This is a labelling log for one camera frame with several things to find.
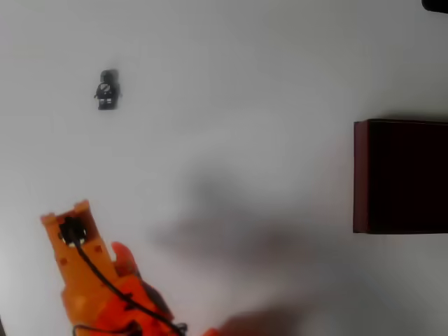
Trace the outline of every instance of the orange robotic arm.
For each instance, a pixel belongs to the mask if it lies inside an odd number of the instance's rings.
[[[98,233],[88,201],[73,210],[41,218],[64,278],[62,300],[73,335],[183,336],[162,296],[141,280],[131,251],[113,243],[112,261]],[[204,336],[218,336],[209,330]]]

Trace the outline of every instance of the black wire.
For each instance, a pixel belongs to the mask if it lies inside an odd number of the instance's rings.
[[[139,311],[151,316],[152,318],[159,320],[166,326],[170,327],[174,333],[178,336],[183,336],[183,332],[181,329],[179,329],[175,324],[173,324],[168,318],[163,317],[160,314],[157,314],[155,311],[151,311],[145,306],[142,306],[138,302],[133,301],[130,297],[127,297],[125,294],[123,294],[118,288],[116,288],[100,271],[97,269],[95,264],[89,259],[89,257],[85,254],[83,248],[81,247],[81,243],[77,238],[75,238],[73,232],[72,233],[72,241],[75,244],[76,250],[78,250],[79,256],[85,261],[87,266],[92,270],[92,272],[98,277],[101,282],[106,285],[107,288],[109,288],[114,294],[116,294],[121,300],[129,303],[134,308],[138,309]]]
[[[87,325],[77,324],[77,325],[73,326],[73,332],[72,332],[73,336],[76,336],[77,329],[95,331],[96,333],[103,333],[103,334],[110,334],[110,335],[124,334],[124,333],[128,333],[129,331],[132,330],[130,327],[126,327],[125,329],[121,329],[121,330],[102,330],[102,329],[89,327]]]

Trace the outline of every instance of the black object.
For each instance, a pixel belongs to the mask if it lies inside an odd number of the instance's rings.
[[[98,98],[99,110],[113,110],[117,107],[118,96],[120,95],[117,83],[117,71],[105,70],[101,72],[97,93],[94,98]]]
[[[63,224],[59,225],[60,238],[70,247],[75,247],[75,241],[81,244],[87,239],[87,230],[79,218],[66,217]]]
[[[448,13],[447,0],[422,0],[421,3],[427,11]]]
[[[6,336],[6,333],[5,333],[5,330],[3,328],[3,325],[1,324],[1,321],[0,321],[0,336]]]
[[[353,231],[448,233],[448,123],[355,123]]]
[[[125,301],[129,305],[132,305],[135,309],[140,310],[141,312],[149,315],[153,319],[157,319],[169,328],[173,330],[174,335],[178,336],[184,336],[184,327],[183,325],[181,327],[178,327],[177,325],[173,324],[170,320],[163,317],[162,315],[156,313],[155,311],[149,310],[145,306],[139,304],[138,302],[133,301],[130,297],[128,297],[126,294],[121,292],[118,288],[116,288],[95,266],[95,264],[89,259],[87,254],[85,254],[83,248],[81,247],[81,243],[76,240],[74,232],[69,233],[71,235],[71,240],[74,241],[76,250],[78,251],[79,256],[84,260],[84,262],[87,264],[87,266],[92,270],[92,272],[98,277],[99,280],[108,288],[111,290],[112,293],[117,295],[121,300]]]

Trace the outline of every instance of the dark red box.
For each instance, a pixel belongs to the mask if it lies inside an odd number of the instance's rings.
[[[353,231],[448,232],[448,123],[355,123]]]

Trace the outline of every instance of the orange plastic part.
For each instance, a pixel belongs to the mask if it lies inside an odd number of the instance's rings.
[[[139,276],[131,251],[121,243],[113,243],[116,261],[112,261],[98,233],[88,201],[75,205],[73,210],[56,216],[51,213],[41,218],[55,250],[65,289],[62,291],[67,316],[74,324],[103,330],[119,330],[130,323],[138,323],[143,336],[173,335],[172,330],[159,320],[129,306],[97,278],[79,256],[76,248],[67,246],[60,237],[60,225],[66,217],[79,218],[87,230],[83,250],[98,270],[122,293],[130,296],[149,310],[172,321],[173,316],[157,291]],[[100,336],[98,332],[79,330],[78,336]],[[218,336],[210,330],[204,336]]]

